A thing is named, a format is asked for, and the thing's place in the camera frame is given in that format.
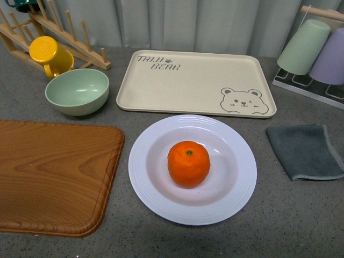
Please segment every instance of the yellow mug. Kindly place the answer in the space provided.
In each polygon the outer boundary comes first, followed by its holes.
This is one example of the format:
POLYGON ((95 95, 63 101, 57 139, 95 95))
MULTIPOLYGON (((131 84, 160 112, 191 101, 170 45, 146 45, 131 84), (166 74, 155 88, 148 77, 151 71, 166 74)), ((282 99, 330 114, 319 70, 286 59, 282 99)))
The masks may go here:
POLYGON ((50 79, 71 70, 74 65, 74 57, 71 52, 48 36, 38 37, 31 43, 30 56, 44 67, 44 71, 50 79))

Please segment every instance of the white plate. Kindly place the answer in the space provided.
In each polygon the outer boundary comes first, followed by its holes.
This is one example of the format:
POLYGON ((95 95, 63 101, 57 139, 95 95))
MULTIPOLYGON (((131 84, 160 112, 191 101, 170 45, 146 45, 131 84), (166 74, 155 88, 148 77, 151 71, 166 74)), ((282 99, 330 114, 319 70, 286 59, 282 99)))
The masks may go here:
POLYGON ((151 125, 129 156, 129 176, 142 202, 156 214, 185 225, 208 225, 240 211, 250 199, 257 167, 250 147, 232 128, 199 115, 179 115, 151 125), (210 156, 207 178, 181 188, 170 178, 167 154, 184 140, 202 144, 210 156))

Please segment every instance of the gray countertop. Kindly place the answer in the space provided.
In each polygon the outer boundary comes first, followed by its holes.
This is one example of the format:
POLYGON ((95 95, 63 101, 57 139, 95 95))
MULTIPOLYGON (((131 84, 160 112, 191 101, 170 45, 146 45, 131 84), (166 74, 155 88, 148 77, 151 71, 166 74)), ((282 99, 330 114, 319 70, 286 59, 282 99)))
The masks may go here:
POLYGON ((45 99, 48 77, 13 57, 0 44, 1 120, 115 126, 126 137, 106 214, 97 231, 81 239, 0 233, 0 257, 344 256, 343 179, 293 182, 266 135, 270 126, 325 124, 334 147, 344 155, 344 111, 272 85, 278 70, 276 59, 258 58, 277 106, 273 117, 212 116, 236 130, 256 158, 257 184, 246 206, 208 226, 179 225, 148 209, 131 186, 129 153, 147 127, 174 114, 128 112, 116 104, 135 51, 106 49, 112 62, 112 68, 103 71, 110 80, 109 99, 93 114, 71 117, 55 110, 45 99))

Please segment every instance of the orange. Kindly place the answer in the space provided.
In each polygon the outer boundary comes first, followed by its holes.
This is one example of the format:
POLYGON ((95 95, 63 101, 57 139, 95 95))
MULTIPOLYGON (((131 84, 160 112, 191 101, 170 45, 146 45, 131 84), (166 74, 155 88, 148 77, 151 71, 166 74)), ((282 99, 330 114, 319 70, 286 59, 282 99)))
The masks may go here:
POLYGON ((181 141, 170 149, 167 167, 176 184, 185 188, 196 187, 209 173, 208 151, 194 141, 181 141))

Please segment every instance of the purple cup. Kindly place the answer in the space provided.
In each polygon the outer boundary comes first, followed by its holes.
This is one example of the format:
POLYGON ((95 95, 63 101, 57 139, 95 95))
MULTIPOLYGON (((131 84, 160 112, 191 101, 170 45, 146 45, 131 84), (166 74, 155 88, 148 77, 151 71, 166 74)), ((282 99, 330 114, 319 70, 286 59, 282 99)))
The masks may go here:
POLYGON ((344 84, 344 28, 330 36, 316 59, 310 76, 322 83, 344 84))

